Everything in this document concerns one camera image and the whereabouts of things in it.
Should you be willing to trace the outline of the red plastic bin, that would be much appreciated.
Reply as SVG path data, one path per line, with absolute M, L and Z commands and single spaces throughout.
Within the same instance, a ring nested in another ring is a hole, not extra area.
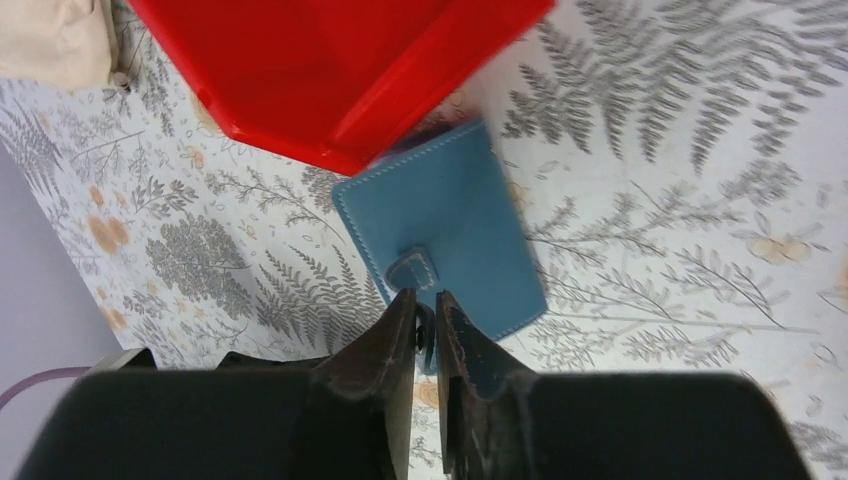
M 362 171 L 551 9 L 538 1 L 135 1 L 231 139 Z

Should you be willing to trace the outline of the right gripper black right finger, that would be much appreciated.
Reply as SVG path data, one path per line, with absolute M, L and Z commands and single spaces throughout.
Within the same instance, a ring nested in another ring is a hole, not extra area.
M 453 479 L 807 479 L 779 412 L 728 373 L 538 373 L 449 292 L 435 307 Z

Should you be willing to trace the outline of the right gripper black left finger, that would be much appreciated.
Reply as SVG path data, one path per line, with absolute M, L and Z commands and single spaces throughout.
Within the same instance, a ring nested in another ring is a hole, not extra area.
M 22 479 L 404 479 L 416 294 L 401 291 L 349 345 L 308 367 L 82 377 Z

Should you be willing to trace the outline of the blue card holder wallet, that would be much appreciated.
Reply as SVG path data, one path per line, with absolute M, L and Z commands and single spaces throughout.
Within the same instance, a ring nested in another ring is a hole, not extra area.
M 471 376 L 508 372 L 499 341 L 547 307 L 534 257 L 486 125 L 474 120 L 336 185 L 332 200 L 383 299 L 405 290 L 416 306 L 407 324 L 423 371 L 447 347 L 435 343 L 441 292 L 470 323 L 458 327 Z

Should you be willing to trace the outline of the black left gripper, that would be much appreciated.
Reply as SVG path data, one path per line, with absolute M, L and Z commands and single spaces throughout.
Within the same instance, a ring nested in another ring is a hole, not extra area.
M 229 373 L 303 374 L 309 373 L 327 359 L 327 356 L 323 356 L 301 360 L 276 361 L 230 351 L 218 362 L 213 368 L 213 371 Z M 104 357 L 89 369 L 89 374 L 125 369 L 158 371 L 160 367 L 157 365 L 153 352 L 149 348 L 137 348 Z

